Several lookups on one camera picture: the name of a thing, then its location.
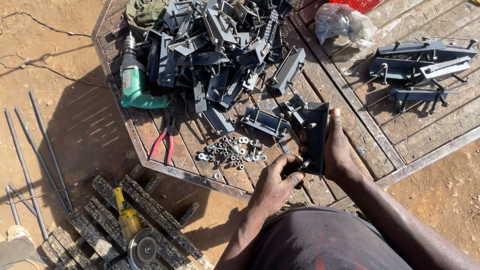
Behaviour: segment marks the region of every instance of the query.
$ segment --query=foot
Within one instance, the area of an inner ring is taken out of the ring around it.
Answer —
[[[11,241],[18,237],[27,237],[33,243],[32,236],[30,236],[30,233],[27,231],[27,229],[20,225],[11,226],[7,231],[7,241]]]

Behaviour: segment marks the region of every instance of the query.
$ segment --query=sandy soil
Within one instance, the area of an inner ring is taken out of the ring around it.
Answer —
[[[29,12],[56,28],[90,34],[103,1],[0,0],[0,4],[1,16],[15,11]],[[89,38],[54,32],[25,15],[8,17],[1,26],[3,34],[0,36],[0,57],[18,54],[68,76],[105,84]],[[22,60],[17,57],[5,57],[0,62],[12,67],[22,64]],[[48,230],[61,226],[72,233],[75,239],[77,235],[66,222],[63,210],[52,195],[46,175],[28,144],[13,109],[14,106],[19,107],[50,172],[57,179],[28,97],[29,89],[35,91],[72,203],[74,207],[81,207],[93,190],[89,180],[79,182],[78,185],[75,183],[108,167],[118,175],[124,175],[138,163],[111,92],[106,87],[73,82],[33,66],[23,69],[0,66],[0,85],[0,107],[10,110],[34,190],[37,195],[42,194],[39,203]],[[389,189],[412,213],[476,259],[480,259],[478,150],[480,141]],[[11,181],[28,196],[5,117],[0,117],[0,151],[1,183],[7,185]],[[191,203],[200,203],[199,210],[184,232],[214,263],[235,229],[240,211],[246,206],[244,201],[170,178],[162,181],[154,197],[175,217],[180,217]],[[5,194],[0,195],[0,233],[3,235],[14,224],[6,201]],[[35,217],[21,203],[17,204],[17,208],[22,225],[32,234],[37,246],[40,246],[42,238]],[[28,263],[15,266],[15,269],[23,268],[33,269],[33,266]]]

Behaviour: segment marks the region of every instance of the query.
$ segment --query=person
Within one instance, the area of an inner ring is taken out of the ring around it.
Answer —
[[[8,269],[35,254],[35,244],[30,233],[20,225],[13,225],[7,231],[6,241],[0,239],[0,270]]]
[[[301,156],[306,140],[303,130]],[[360,172],[350,159],[338,108],[330,115],[324,162],[325,177],[345,191],[368,221],[321,206],[278,214],[305,177],[297,170],[286,172],[302,162],[283,154],[262,171],[215,269],[479,269],[472,258]]]

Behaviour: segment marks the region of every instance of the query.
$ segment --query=pile of metal brackets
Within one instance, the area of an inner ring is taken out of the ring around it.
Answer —
[[[292,10],[288,0],[172,0],[163,26],[146,32],[139,43],[148,55],[147,77],[178,90],[187,115],[205,116],[211,132],[224,136],[234,130],[224,111],[243,95],[261,91],[256,82],[266,79],[268,62],[279,64],[271,88],[281,94],[302,71],[305,51],[289,47],[280,33]],[[283,116],[254,109],[247,110],[242,124],[280,139],[290,130]]]
[[[454,38],[469,40],[469,45],[462,47],[429,41],[430,38],[444,37],[423,37],[422,41],[398,41],[395,45],[379,47],[370,66],[370,76],[381,77],[382,85],[387,84],[387,79],[408,81],[406,87],[393,88],[388,96],[401,106],[400,113],[406,112],[409,100],[433,101],[429,113],[435,113],[438,101],[447,107],[447,95],[458,94],[453,90],[468,83],[458,75],[470,68],[468,61],[477,54],[472,49],[477,40]],[[442,84],[449,78],[456,82]]]

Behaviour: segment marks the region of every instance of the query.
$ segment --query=pliers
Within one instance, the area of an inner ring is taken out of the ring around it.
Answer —
[[[172,152],[173,152],[173,127],[175,126],[175,117],[170,117],[167,120],[167,123],[165,124],[165,128],[163,131],[160,133],[160,136],[155,140],[155,143],[153,143],[152,151],[150,152],[150,155],[148,156],[148,159],[151,159],[155,154],[156,150],[158,148],[158,145],[160,145],[160,142],[163,140],[165,137],[165,134],[168,134],[168,140],[169,140],[169,147],[168,147],[168,155],[167,155],[167,165],[170,165],[172,161]]]

